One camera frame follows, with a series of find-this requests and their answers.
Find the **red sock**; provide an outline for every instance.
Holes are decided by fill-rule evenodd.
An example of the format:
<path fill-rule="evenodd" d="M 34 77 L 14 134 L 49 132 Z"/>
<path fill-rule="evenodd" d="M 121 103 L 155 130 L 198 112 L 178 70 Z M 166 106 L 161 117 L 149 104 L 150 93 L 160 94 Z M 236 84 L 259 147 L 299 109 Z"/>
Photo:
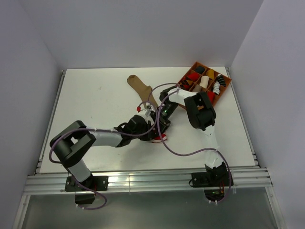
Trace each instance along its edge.
<path fill-rule="evenodd" d="M 213 103 L 214 98 L 215 98 L 215 93 L 214 92 L 207 92 L 206 93 L 209 97 L 209 100 L 211 101 L 211 103 Z"/>
<path fill-rule="evenodd" d="M 190 75 L 188 75 L 187 77 L 192 80 L 193 82 L 196 82 L 199 79 L 199 74 L 198 73 L 192 73 Z"/>

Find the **robotic arm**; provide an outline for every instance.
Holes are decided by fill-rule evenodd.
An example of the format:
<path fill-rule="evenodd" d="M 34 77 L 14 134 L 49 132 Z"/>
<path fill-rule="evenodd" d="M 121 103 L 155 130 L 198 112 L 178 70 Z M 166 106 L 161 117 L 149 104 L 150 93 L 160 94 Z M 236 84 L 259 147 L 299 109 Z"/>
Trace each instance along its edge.
<path fill-rule="evenodd" d="M 181 104 L 186 107 L 192 127 L 199 129 L 198 133 L 203 135 L 202 139 L 207 142 L 208 146 L 217 148 L 218 144 L 214 134 L 216 113 L 206 93 L 188 92 L 174 86 L 162 91 L 160 100 L 164 100 L 167 95 L 176 91 L 178 92 L 168 97 L 164 101 L 164 106 L 160 108 L 160 132 L 164 133 L 167 130 L 171 124 L 169 117 L 178 104 Z M 146 109 L 140 110 L 127 123 L 122 123 L 113 130 L 109 130 L 109 132 L 95 132 L 94 129 L 87 128 L 82 121 L 75 121 L 54 137 L 50 142 L 50 146 L 54 148 L 60 163 L 74 175 L 77 181 L 85 187 L 92 188 L 96 185 L 96 181 L 82 160 L 89 148 L 92 146 L 123 147 L 133 139 L 150 141 L 158 135 L 156 130 L 149 131 L 152 128 L 150 120 L 157 120 L 156 117 L 157 113 L 148 106 Z M 75 129 L 82 129 L 83 131 L 68 134 Z M 215 151 L 207 151 L 204 157 L 204 164 L 210 174 L 209 176 L 204 176 L 201 185 L 199 184 L 197 187 L 213 185 L 217 181 L 216 176 L 219 171 L 221 173 L 227 172 L 224 161 Z"/>

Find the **red object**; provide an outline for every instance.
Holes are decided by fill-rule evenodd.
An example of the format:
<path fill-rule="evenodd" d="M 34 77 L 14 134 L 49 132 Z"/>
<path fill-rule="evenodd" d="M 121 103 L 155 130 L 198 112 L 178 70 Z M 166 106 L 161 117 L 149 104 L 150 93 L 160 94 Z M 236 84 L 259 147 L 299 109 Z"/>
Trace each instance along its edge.
<path fill-rule="evenodd" d="M 183 85 L 183 87 L 188 90 L 193 83 L 189 84 L 190 82 L 189 81 L 192 81 L 192 82 L 196 82 L 200 77 L 200 74 L 198 73 L 192 73 L 190 75 L 187 75 L 186 77 L 184 77 L 180 84 Z"/>
<path fill-rule="evenodd" d="M 192 74 L 188 75 L 187 78 L 189 78 L 193 82 L 196 82 L 199 79 L 199 76 L 200 75 L 198 73 L 192 73 Z"/>
<path fill-rule="evenodd" d="M 211 103 L 213 103 L 214 98 L 215 98 L 215 93 L 214 92 L 207 92 L 207 95 L 208 95 L 209 100 L 211 101 Z"/>
<path fill-rule="evenodd" d="M 162 135 L 162 139 L 163 140 L 166 140 L 167 137 L 166 137 L 166 133 L 163 133 L 161 134 Z M 155 137 L 153 140 L 152 140 L 152 143 L 158 143 L 158 142 L 161 142 L 161 138 L 159 136 Z"/>

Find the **black object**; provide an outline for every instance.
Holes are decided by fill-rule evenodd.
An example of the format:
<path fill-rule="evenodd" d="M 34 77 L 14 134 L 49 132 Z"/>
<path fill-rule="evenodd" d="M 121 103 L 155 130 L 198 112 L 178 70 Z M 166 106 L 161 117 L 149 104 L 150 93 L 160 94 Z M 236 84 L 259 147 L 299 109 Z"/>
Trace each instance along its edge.
<path fill-rule="evenodd" d="M 75 121 L 66 129 L 64 129 L 60 134 L 54 137 L 50 141 L 50 146 L 52 147 L 57 139 L 59 139 L 64 134 L 80 128 L 86 128 L 87 126 L 82 121 Z M 72 142 L 72 138 L 77 140 L 76 143 Z M 65 168 L 70 168 L 71 166 L 77 164 L 85 153 L 89 150 L 92 144 L 95 142 L 96 138 L 89 131 L 78 131 L 64 137 L 54 148 L 54 152 L 61 164 Z"/>
<path fill-rule="evenodd" d="M 94 176 L 94 182 L 92 183 L 92 185 L 89 186 L 89 188 L 96 191 L 107 191 L 108 176 Z M 79 191 L 84 191 L 84 189 L 78 187 L 78 185 L 76 184 L 75 180 L 72 177 L 67 177 L 65 191 L 79 192 Z"/>
<path fill-rule="evenodd" d="M 107 187 L 108 187 L 108 176 L 91 175 L 84 182 L 81 182 L 81 184 L 92 190 L 106 191 Z M 65 191 L 66 192 L 77 192 L 77 191 L 84 191 L 84 189 L 79 187 L 72 177 L 67 177 Z M 75 194 L 74 200 L 75 200 L 75 203 L 78 205 L 92 204 L 95 200 L 95 195 L 94 194 Z"/>
<path fill-rule="evenodd" d="M 204 190 L 205 197 L 210 201 L 219 201 L 224 198 L 224 190 L 213 189 L 213 190 Z"/>
<path fill-rule="evenodd" d="M 203 68 L 202 66 L 198 66 L 197 68 L 195 68 L 195 72 L 202 74 L 204 73 L 205 68 Z"/>
<path fill-rule="evenodd" d="M 145 119 L 139 115 L 133 116 L 127 123 L 122 123 L 114 129 L 131 135 L 139 135 L 147 132 L 152 127 L 151 123 L 146 123 Z M 154 138 L 154 132 L 150 131 L 149 133 L 140 136 L 126 136 L 122 135 L 122 141 L 116 147 L 123 147 L 128 145 L 133 139 L 140 139 L 141 141 L 150 141 Z"/>
<path fill-rule="evenodd" d="M 192 187 L 220 187 L 222 182 L 224 186 L 229 186 L 229 172 L 224 162 L 217 168 L 209 168 L 208 166 L 205 168 L 206 172 L 192 173 Z"/>
<path fill-rule="evenodd" d="M 217 81 L 218 81 L 218 83 L 221 85 L 221 86 L 223 86 L 223 87 L 226 87 L 226 84 L 225 84 L 225 81 L 224 81 L 224 77 L 222 76 L 222 75 L 218 75 L 217 76 Z"/>
<path fill-rule="evenodd" d="M 163 90 L 160 93 L 160 97 L 159 97 L 160 101 L 163 101 L 163 99 L 168 95 L 168 92 L 173 88 L 176 88 L 176 86 Z M 178 107 L 178 104 L 171 102 L 169 98 L 167 98 L 163 104 L 164 106 L 162 107 L 160 113 L 160 131 L 162 134 L 170 127 L 171 121 L 169 120 L 169 118 Z M 153 120 L 155 120 L 156 113 L 152 112 L 151 117 Z"/>
<path fill-rule="evenodd" d="M 206 92 L 187 97 L 184 99 L 184 103 L 192 127 L 204 131 L 208 126 L 215 124 L 216 112 Z"/>

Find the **white object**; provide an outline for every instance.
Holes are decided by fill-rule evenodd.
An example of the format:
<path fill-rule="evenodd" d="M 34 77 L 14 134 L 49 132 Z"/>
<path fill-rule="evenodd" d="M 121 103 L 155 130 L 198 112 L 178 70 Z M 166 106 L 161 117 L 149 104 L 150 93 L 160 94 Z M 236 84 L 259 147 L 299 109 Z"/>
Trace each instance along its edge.
<path fill-rule="evenodd" d="M 179 103 L 183 106 L 185 106 L 185 103 L 184 103 L 184 99 L 187 98 L 187 97 L 192 97 L 194 95 L 197 94 L 197 92 L 188 92 L 186 90 L 182 90 L 180 89 L 179 87 L 176 87 L 176 88 L 173 88 L 171 89 L 167 94 L 170 94 L 170 93 L 173 93 L 175 91 L 177 91 L 177 93 L 175 94 L 172 94 L 170 97 L 169 97 L 169 100 L 173 103 Z"/>
<path fill-rule="evenodd" d="M 215 126 L 211 125 L 206 128 L 205 131 L 197 130 L 199 135 L 202 136 L 203 145 L 210 146 L 211 148 L 218 149 L 218 143 L 215 136 Z M 210 167 L 218 167 L 223 162 L 223 159 L 215 150 L 207 150 L 203 153 L 204 163 Z"/>
<path fill-rule="evenodd" d="M 83 182 L 91 174 L 83 160 L 80 160 L 78 163 L 68 169 L 79 182 Z"/>
<path fill-rule="evenodd" d="M 213 87 L 213 92 L 214 92 L 216 95 L 219 95 L 219 93 L 220 93 L 219 87 L 220 87 L 220 84 L 219 84 L 218 82 L 216 82 L 216 83 L 214 84 L 214 87 Z"/>
<path fill-rule="evenodd" d="M 200 81 L 200 86 L 203 88 L 207 88 L 208 87 L 208 83 L 209 83 L 209 77 L 207 75 L 204 75 L 203 77 L 201 77 L 201 81 Z"/>
<path fill-rule="evenodd" d="M 92 146 L 116 147 L 122 141 L 122 137 L 119 134 L 92 131 L 90 131 L 90 133 L 96 138 Z"/>
<path fill-rule="evenodd" d="M 224 67 L 213 69 L 226 75 Z M 188 70 L 189 67 L 67 70 L 44 149 L 40 172 L 66 172 L 64 167 L 49 161 L 49 142 L 75 120 L 82 120 L 87 126 L 107 129 L 128 122 L 134 116 L 141 100 L 126 82 L 129 75 L 135 74 L 146 85 L 154 87 L 162 83 L 178 82 Z M 159 103 L 160 92 L 166 88 L 167 86 L 158 88 L 153 92 Z M 230 85 L 219 99 L 215 111 L 215 134 L 219 150 L 228 164 L 231 167 L 255 166 Z M 204 145 L 202 136 L 189 124 L 184 109 L 178 107 L 170 120 L 172 125 L 166 131 L 166 143 L 172 150 L 190 153 L 209 147 Z M 121 148 L 91 147 L 83 160 L 90 171 L 202 168 L 203 154 L 180 157 L 168 152 L 162 143 L 152 144 L 133 140 L 128 146 Z"/>

